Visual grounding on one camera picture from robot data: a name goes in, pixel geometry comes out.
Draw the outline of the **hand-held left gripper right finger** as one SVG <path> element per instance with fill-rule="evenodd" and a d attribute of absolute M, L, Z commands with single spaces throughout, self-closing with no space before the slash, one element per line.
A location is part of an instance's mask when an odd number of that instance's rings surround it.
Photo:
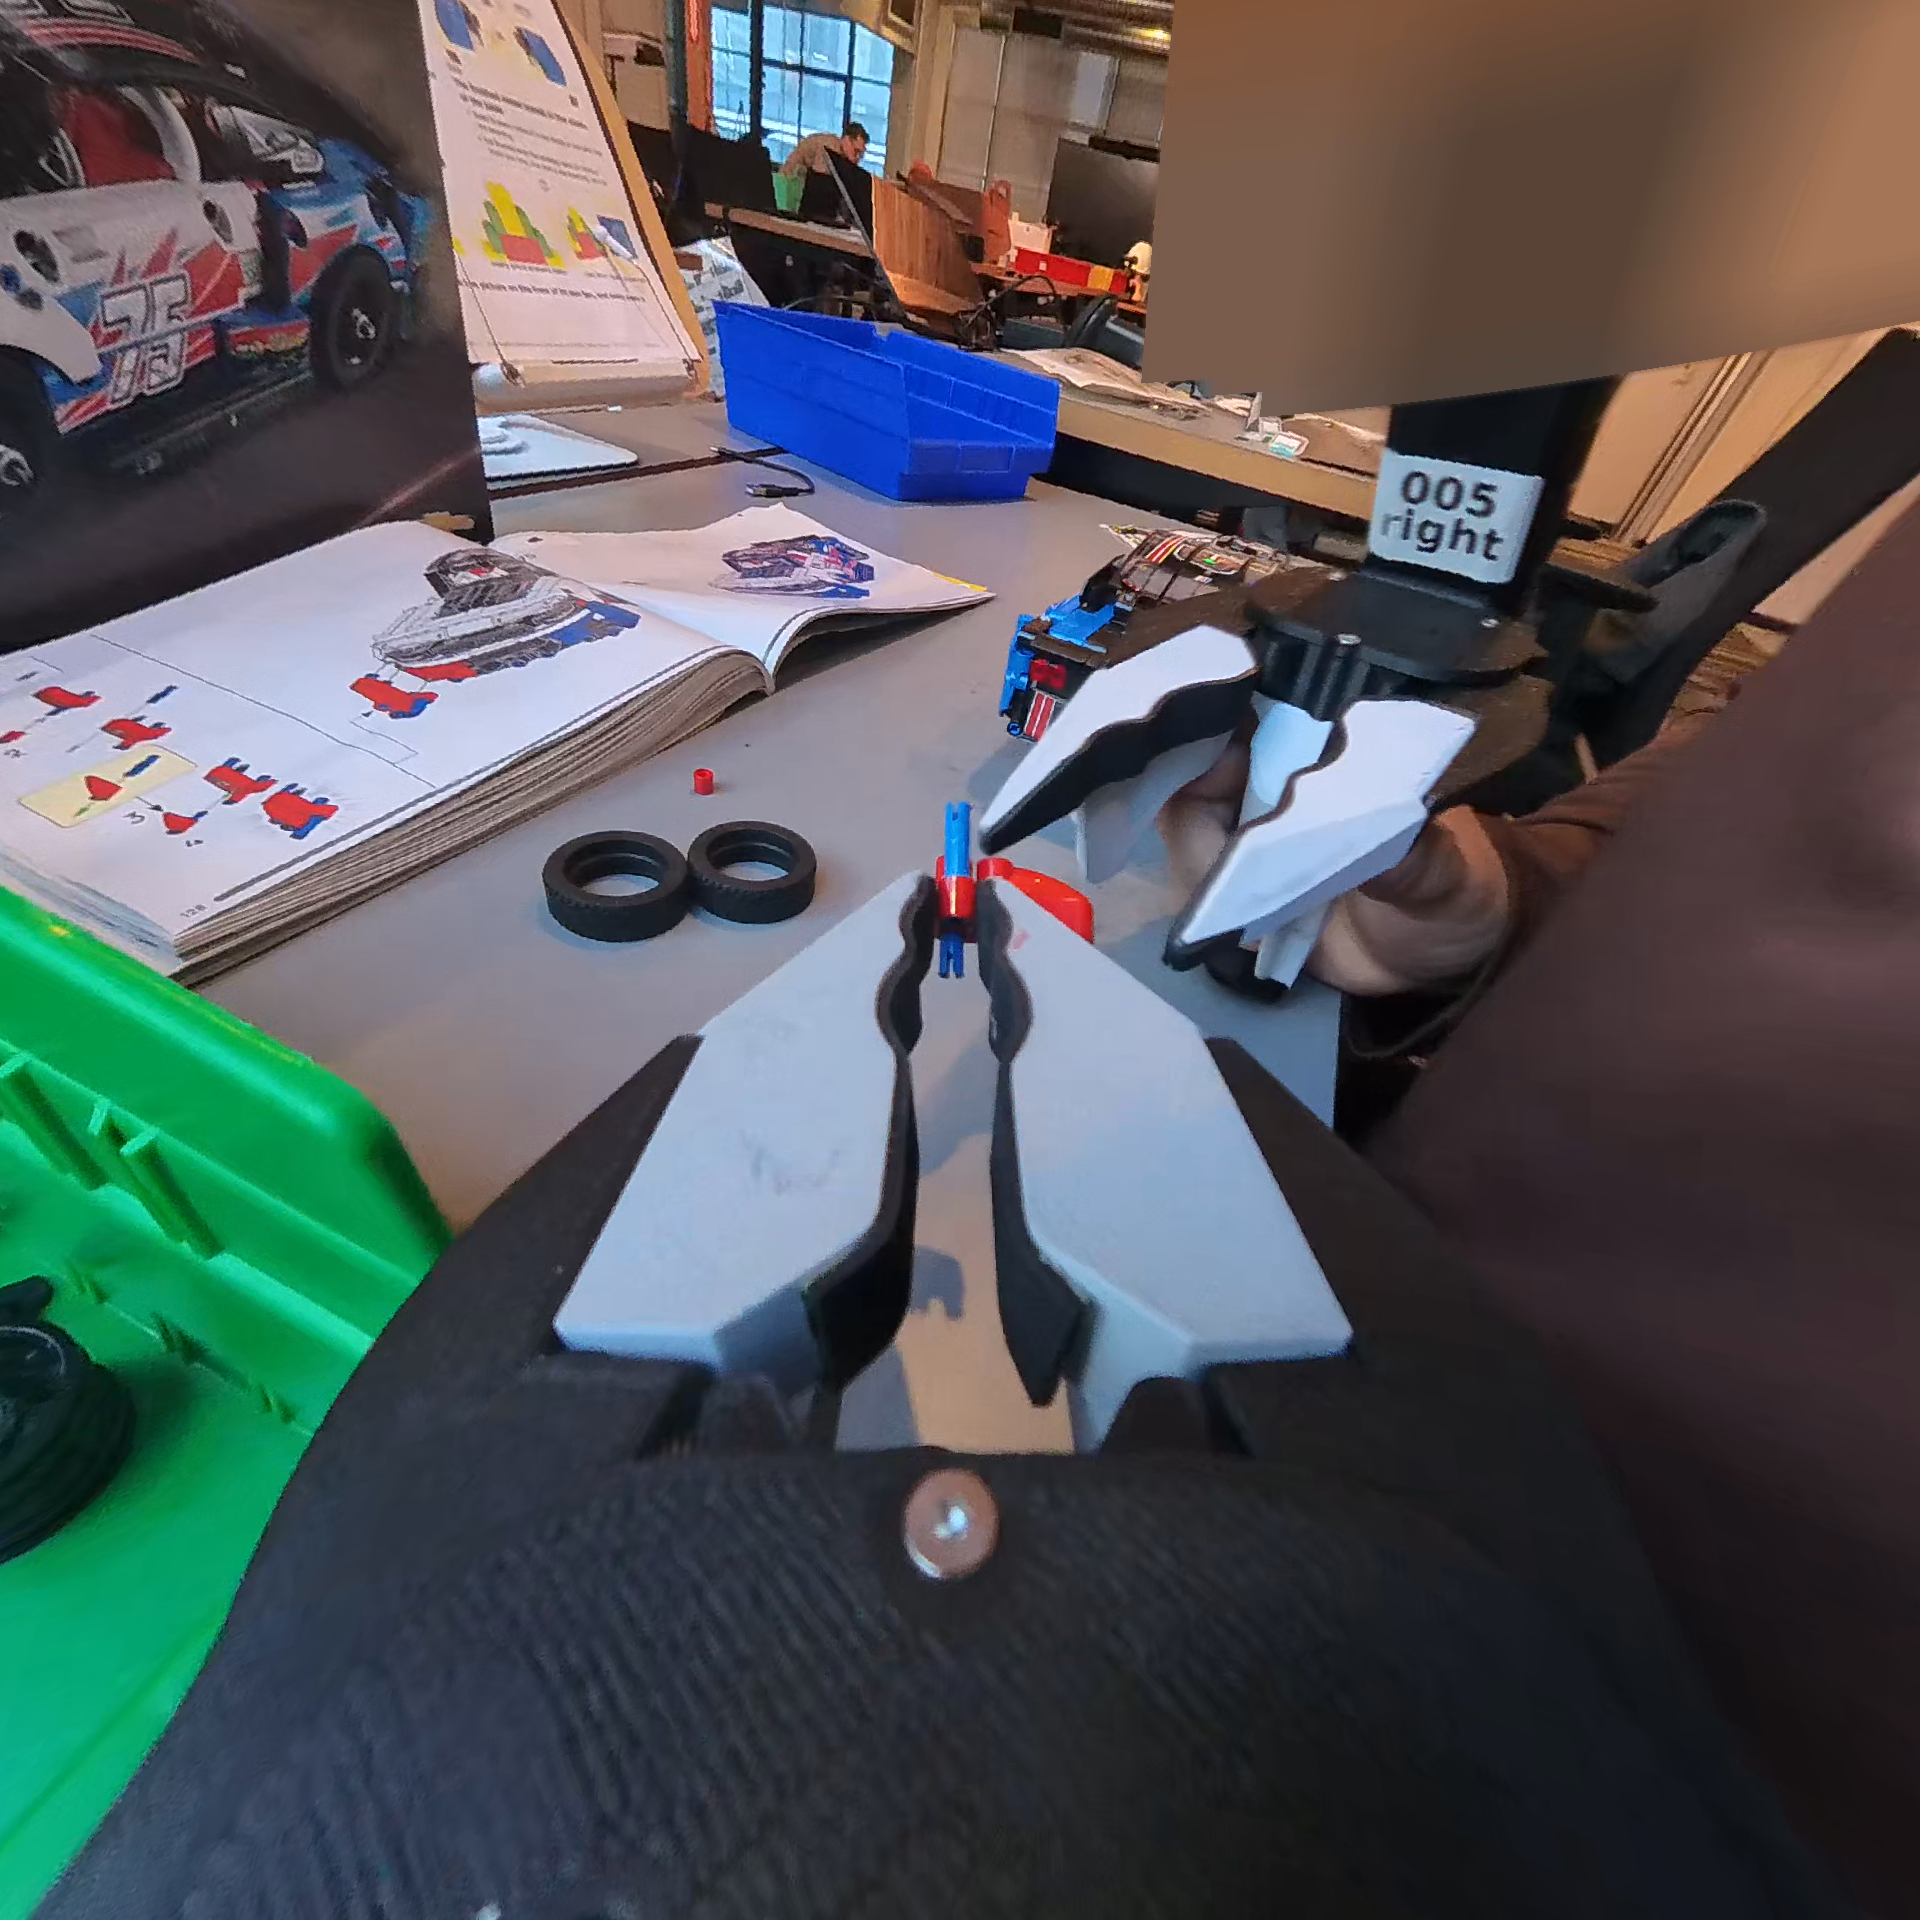
<path fill-rule="evenodd" d="M 1353 1345 L 1223 1058 L 1280 1084 L 1030 896 L 977 901 L 996 1064 L 999 1325 L 1035 1407 Z"/>

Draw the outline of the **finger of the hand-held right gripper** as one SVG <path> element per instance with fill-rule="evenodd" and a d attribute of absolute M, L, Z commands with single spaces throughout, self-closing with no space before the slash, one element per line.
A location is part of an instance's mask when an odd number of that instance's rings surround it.
<path fill-rule="evenodd" d="M 1270 936 L 1391 868 L 1427 824 L 1428 796 L 1480 719 L 1446 705 L 1367 700 L 1329 724 L 1321 756 L 1294 768 L 1241 824 L 1167 938 L 1169 965 Z"/>
<path fill-rule="evenodd" d="M 1230 736 L 1257 688 L 1248 639 L 1186 628 L 1147 652 L 1103 666 L 1055 714 L 978 819 L 994 858 L 1055 826 L 1167 753 Z"/>

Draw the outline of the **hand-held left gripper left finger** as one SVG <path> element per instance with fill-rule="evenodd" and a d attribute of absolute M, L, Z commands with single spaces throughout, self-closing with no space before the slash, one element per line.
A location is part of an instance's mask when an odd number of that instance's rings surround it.
<path fill-rule="evenodd" d="M 679 1080 L 559 1307 L 563 1347 L 780 1387 L 848 1386 L 889 1349 L 935 901 L 900 876 L 657 1057 Z"/>

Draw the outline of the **toy race car model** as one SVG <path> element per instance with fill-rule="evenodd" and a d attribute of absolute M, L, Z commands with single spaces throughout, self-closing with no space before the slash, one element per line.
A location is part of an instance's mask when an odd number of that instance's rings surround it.
<path fill-rule="evenodd" d="M 1214 627 L 1246 636 L 1347 577 L 1280 546 L 1184 528 L 1115 527 L 1120 554 L 1089 581 L 1016 627 L 999 693 L 1011 736 L 1038 740 L 1103 667 Z"/>

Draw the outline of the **red curved wedge brick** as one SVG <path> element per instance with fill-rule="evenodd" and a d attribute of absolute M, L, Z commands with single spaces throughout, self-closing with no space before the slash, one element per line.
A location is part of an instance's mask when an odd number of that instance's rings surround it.
<path fill-rule="evenodd" d="M 1004 856 L 985 856 L 974 865 L 974 881 L 999 881 L 1008 890 L 1019 891 L 1033 905 L 1042 908 L 1058 923 L 1067 925 L 1080 940 L 1094 945 L 1097 938 L 1097 917 L 1094 901 L 1050 873 L 1017 866 Z"/>

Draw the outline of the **person's right forearm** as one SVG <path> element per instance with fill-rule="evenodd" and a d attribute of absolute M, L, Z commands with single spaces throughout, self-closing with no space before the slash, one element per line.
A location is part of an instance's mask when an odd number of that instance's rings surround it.
<path fill-rule="evenodd" d="M 1780 663 L 1495 844 L 1510 928 L 1396 995 L 1452 1025 L 1380 1159 L 1915 1096 L 1915 658 Z"/>

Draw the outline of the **neighbouring grey desk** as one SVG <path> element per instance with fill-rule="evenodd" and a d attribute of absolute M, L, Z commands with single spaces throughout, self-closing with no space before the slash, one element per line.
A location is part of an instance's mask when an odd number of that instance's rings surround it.
<path fill-rule="evenodd" d="M 1274 451 L 1270 439 L 1246 439 L 1246 419 L 1216 401 L 1207 416 L 1174 419 L 1058 392 L 1042 473 L 1056 490 L 1175 519 L 1289 505 L 1367 522 L 1374 508 L 1388 429 L 1380 407 L 1282 416 L 1287 447 Z"/>

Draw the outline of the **person's right hand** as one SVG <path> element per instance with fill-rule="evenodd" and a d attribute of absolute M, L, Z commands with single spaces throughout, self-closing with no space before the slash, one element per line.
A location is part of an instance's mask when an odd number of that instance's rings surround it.
<path fill-rule="evenodd" d="M 1184 890 L 1193 890 L 1225 848 L 1248 777 L 1251 748 L 1235 736 L 1162 807 L 1160 835 Z M 1495 819 L 1452 807 L 1428 819 L 1395 868 L 1334 901 L 1303 972 L 1358 997 L 1434 991 L 1475 972 L 1499 947 L 1513 917 L 1512 901 Z"/>

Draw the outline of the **black rubber tyre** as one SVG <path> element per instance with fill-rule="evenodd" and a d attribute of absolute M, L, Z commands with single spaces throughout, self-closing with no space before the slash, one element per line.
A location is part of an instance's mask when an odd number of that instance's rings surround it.
<path fill-rule="evenodd" d="M 544 905 L 564 931 L 593 945 L 646 945 L 683 923 L 689 858 L 650 832 L 586 832 L 542 868 Z"/>
<path fill-rule="evenodd" d="M 689 895 L 706 917 L 772 925 L 803 914 L 819 882 L 819 858 L 795 831 L 767 820 L 716 824 L 686 851 Z"/>

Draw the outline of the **scattered paper sheets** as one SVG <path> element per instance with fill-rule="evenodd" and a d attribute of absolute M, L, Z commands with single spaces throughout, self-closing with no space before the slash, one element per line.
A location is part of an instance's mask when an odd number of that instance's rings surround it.
<path fill-rule="evenodd" d="M 1082 394 L 1100 403 L 1124 404 L 1158 416 L 1200 419 L 1211 412 L 1207 401 L 1199 401 L 1186 392 L 1146 380 L 1136 369 L 1112 360 L 1104 353 L 1084 348 L 1033 348 L 1011 349 L 1022 369 L 1055 380 L 1071 394 Z"/>

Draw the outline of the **blue container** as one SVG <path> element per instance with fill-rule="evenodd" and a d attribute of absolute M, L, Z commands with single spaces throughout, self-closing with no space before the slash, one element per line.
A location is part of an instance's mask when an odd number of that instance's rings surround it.
<path fill-rule="evenodd" d="M 1019 500 L 1051 467 L 1062 388 L 1041 373 L 866 320 L 713 308 L 727 419 L 904 504 Z"/>

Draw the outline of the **green plastic bin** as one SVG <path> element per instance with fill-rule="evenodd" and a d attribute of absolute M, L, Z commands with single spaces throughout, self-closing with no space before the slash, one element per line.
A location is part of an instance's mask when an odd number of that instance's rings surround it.
<path fill-rule="evenodd" d="M 128 1461 L 3 1561 L 3 1913 L 32 1916 L 199 1677 L 302 1455 L 449 1247 L 332 1072 L 3 901 L 3 1282 L 128 1387 Z"/>

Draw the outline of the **open instruction booklet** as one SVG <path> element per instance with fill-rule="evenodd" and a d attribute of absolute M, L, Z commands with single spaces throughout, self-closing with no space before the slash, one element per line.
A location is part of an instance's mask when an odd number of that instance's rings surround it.
<path fill-rule="evenodd" d="M 199 981 L 703 731 L 811 632 L 993 589 L 785 504 L 343 535 L 6 660 L 6 887 Z"/>

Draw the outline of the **black toy wheel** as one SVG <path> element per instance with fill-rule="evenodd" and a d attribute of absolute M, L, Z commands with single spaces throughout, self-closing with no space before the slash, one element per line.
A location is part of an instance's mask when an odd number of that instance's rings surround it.
<path fill-rule="evenodd" d="M 48 1320 L 56 1285 L 3 1285 L 3 1561 L 47 1545 L 128 1461 L 123 1380 Z"/>

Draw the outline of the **toy car box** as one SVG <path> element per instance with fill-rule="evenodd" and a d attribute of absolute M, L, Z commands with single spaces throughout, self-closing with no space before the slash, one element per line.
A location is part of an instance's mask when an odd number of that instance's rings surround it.
<path fill-rule="evenodd" d="M 415 3 L 3 4 L 3 647 L 492 535 Z"/>

